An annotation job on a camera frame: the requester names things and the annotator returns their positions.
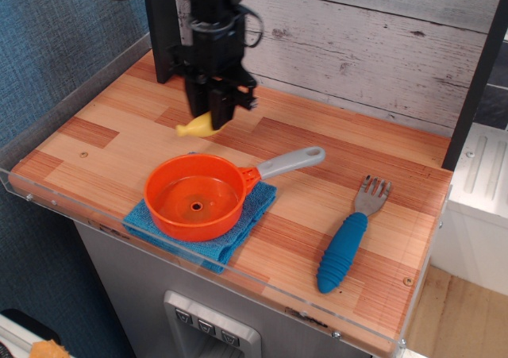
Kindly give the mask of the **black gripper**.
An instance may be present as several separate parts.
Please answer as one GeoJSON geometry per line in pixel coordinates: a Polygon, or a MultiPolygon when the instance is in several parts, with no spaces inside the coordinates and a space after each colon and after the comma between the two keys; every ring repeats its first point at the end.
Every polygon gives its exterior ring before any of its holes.
{"type": "Polygon", "coordinates": [[[171,48],[174,72],[185,79],[193,116],[211,112],[213,129],[233,119],[236,106],[255,107],[257,82],[243,65],[245,21],[208,24],[191,21],[192,44],[171,48]]]}

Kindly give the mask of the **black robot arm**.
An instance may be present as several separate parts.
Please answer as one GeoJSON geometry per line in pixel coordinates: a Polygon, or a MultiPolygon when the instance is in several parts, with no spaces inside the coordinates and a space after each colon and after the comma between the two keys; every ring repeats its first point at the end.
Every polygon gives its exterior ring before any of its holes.
{"type": "Polygon", "coordinates": [[[247,42],[246,17],[264,23],[241,0],[189,0],[188,27],[191,44],[173,46],[174,71],[185,79],[185,89],[194,117],[209,114],[211,129],[218,131],[233,119],[237,106],[256,106],[257,82],[244,69],[246,48],[256,47],[262,36],[247,42]]]}

